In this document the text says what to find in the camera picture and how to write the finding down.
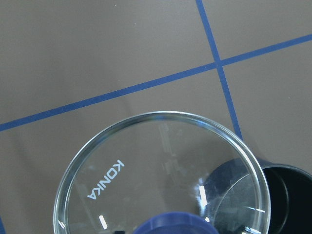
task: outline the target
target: transparent glass lid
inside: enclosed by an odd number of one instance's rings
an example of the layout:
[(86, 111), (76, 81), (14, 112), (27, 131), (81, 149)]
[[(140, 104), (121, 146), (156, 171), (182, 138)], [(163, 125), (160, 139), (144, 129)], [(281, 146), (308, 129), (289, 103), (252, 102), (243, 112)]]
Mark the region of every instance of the transparent glass lid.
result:
[[(234, 189), (238, 175), (244, 183)], [(152, 112), (108, 127), (78, 152), (58, 189), (54, 230), (131, 234), (172, 211), (201, 216), (221, 234), (266, 234), (270, 198), (232, 132), (193, 114)]]

